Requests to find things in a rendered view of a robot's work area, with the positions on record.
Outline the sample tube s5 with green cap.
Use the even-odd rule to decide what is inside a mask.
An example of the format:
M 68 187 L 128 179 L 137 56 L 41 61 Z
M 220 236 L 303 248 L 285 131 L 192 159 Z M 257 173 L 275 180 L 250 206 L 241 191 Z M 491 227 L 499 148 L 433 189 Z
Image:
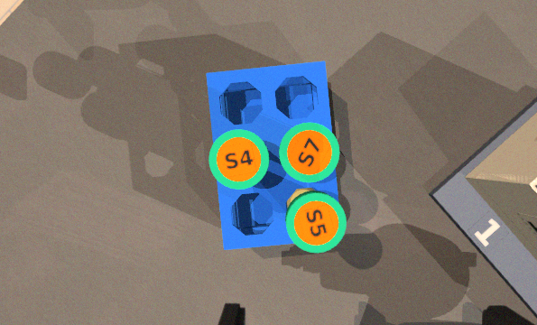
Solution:
M 341 205 L 325 192 L 297 189 L 286 201 L 285 224 L 300 249 L 322 253 L 336 246 L 345 234 L 347 219 Z

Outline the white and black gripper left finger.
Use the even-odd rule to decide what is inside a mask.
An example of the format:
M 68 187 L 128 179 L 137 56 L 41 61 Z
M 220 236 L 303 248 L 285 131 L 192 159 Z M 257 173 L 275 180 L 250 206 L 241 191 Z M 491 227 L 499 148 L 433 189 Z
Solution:
M 218 325 L 245 325 L 245 308 L 240 303 L 225 303 Z

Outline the blue tube rack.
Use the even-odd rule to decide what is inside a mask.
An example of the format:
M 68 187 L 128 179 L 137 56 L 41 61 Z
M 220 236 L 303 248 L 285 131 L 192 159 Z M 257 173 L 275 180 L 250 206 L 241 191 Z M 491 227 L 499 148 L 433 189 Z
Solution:
M 302 182 L 279 159 L 281 140 L 292 127 L 312 122 L 332 132 L 325 61 L 213 72 L 207 83 L 213 143 L 244 129 L 264 141 L 270 156 L 265 176 L 251 188 L 234 190 L 218 181 L 223 238 L 241 248 L 294 244 L 285 214 L 297 189 L 313 188 L 338 202 L 336 168 L 324 180 Z

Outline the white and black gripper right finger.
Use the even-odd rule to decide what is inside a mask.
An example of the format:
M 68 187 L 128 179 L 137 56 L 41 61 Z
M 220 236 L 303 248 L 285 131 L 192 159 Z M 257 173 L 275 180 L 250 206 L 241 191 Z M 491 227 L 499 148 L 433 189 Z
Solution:
M 482 325 L 535 325 L 504 305 L 490 305 L 483 310 Z

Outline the grey flat tray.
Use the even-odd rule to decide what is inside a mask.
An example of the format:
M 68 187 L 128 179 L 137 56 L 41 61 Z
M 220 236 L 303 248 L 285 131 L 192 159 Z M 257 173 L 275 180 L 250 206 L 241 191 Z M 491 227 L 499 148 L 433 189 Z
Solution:
M 524 108 L 429 195 L 537 318 L 537 260 L 465 179 L 536 112 Z

